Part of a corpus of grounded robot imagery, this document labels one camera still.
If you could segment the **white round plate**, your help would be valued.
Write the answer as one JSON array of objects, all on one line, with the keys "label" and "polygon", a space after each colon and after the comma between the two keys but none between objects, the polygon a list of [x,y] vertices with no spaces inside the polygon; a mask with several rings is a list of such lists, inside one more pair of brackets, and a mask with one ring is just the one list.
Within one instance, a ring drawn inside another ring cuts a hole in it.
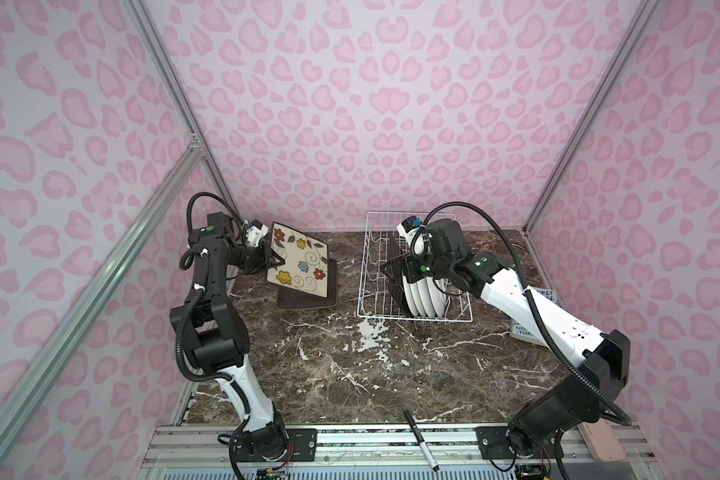
[{"label": "white round plate", "polygon": [[437,309],[435,303],[432,300],[431,291],[429,288],[430,278],[425,277],[424,279],[420,280],[417,285],[419,290],[419,296],[425,313],[430,318],[437,318],[439,314],[437,313]]},{"label": "white round plate", "polygon": [[436,316],[444,318],[448,302],[447,287],[443,279],[430,278],[430,298],[434,306]]},{"label": "white round plate", "polygon": [[423,303],[423,301],[421,299],[418,284],[417,283],[409,284],[409,289],[411,291],[411,296],[412,296],[415,308],[418,312],[418,316],[428,317],[429,314],[425,308],[425,304]]},{"label": "white round plate", "polygon": [[402,285],[403,285],[403,289],[404,289],[406,303],[408,305],[408,310],[410,311],[410,314],[412,317],[418,317],[419,310],[417,308],[412,290],[410,288],[410,283],[408,282],[405,274],[402,274]]}]

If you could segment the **black square plate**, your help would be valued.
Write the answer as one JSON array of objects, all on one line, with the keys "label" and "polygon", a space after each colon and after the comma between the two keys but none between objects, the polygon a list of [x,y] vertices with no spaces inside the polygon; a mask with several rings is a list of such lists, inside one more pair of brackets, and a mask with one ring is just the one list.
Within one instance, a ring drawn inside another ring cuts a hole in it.
[{"label": "black square plate", "polygon": [[334,307],[338,303],[338,263],[330,259],[328,263],[328,290],[326,297],[320,297],[289,288],[280,288],[277,296],[277,308],[281,310],[311,310]]},{"label": "black square plate", "polygon": [[387,290],[392,296],[393,303],[400,311],[400,316],[410,317],[412,315],[404,290],[403,270],[398,258],[402,256],[398,240],[392,232],[388,232],[386,257],[387,260],[381,265],[381,272],[386,277]]}]

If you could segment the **floral square plate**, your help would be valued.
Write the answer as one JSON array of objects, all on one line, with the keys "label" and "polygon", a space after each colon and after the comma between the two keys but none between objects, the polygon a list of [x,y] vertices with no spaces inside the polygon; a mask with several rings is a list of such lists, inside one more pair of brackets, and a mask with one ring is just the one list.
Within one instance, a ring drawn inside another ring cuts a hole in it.
[{"label": "floral square plate", "polygon": [[268,282],[319,298],[328,297],[329,247],[324,241],[275,222],[270,247],[272,254],[282,261],[268,270]]}]

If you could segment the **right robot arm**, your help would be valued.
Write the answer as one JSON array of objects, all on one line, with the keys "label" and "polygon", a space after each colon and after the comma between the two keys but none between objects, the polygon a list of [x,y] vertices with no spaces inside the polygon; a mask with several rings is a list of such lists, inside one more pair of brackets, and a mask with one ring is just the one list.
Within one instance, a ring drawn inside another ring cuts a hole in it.
[{"label": "right robot arm", "polygon": [[569,371],[510,420],[503,448],[530,457],[582,423],[603,418],[627,423],[615,404],[629,377],[631,342],[622,332],[606,333],[578,319],[531,287],[519,268],[490,251],[474,250],[453,219],[423,224],[409,216],[397,233],[404,250],[391,255],[382,271],[402,311],[415,317],[441,315],[447,289],[454,287],[522,325]]}]

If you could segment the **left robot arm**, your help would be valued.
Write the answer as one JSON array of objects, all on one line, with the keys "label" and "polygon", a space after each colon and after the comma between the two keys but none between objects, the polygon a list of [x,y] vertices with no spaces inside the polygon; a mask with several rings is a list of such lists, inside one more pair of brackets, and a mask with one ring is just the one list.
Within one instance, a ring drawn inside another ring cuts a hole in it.
[{"label": "left robot arm", "polygon": [[192,228],[180,269],[192,270],[184,303],[170,311],[180,373],[195,383],[215,382],[231,400],[240,425],[229,435],[233,455],[245,452],[278,460],[289,451],[282,415],[261,389],[250,362],[250,335],[228,293],[231,267],[259,273],[274,262],[259,222],[234,231],[233,218],[218,212]]}]

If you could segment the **black marker pen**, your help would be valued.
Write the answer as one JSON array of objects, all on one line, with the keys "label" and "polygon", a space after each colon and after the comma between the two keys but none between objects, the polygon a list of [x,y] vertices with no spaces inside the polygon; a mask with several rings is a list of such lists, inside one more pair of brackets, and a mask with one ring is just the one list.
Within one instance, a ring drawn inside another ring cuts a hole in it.
[{"label": "black marker pen", "polygon": [[421,432],[412,412],[408,409],[403,411],[403,415],[406,419],[406,422],[408,423],[416,442],[422,451],[427,463],[429,464],[431,470],[435,473],[438,473],[440,471],[440,465],[436,458],[434,457],[428,443],[426,442],[426,439],[423,436],[423,433]]}]

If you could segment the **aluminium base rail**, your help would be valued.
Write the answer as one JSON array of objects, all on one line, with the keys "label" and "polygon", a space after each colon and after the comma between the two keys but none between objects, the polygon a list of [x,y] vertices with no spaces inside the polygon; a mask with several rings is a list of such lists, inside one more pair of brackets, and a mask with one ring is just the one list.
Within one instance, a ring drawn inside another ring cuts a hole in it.
[{"label": "aluminium base rail", "polygon": [[[317,425],[304,460],[292,458],[275,479],[551,479],[561,473],[551,454],[490,461],[483,424],[423,423],[420,429],[439,467],[433,469],[408,424]],[[218,441],[218,425],[161,427],[153,436],[140,479],[232,479],[228,449]],[[661,479],[657,457],[637,427],[617,427],[615,438],[626,458],[595,459],[578,430],[565,434],[563,462],[573,479]]]}]

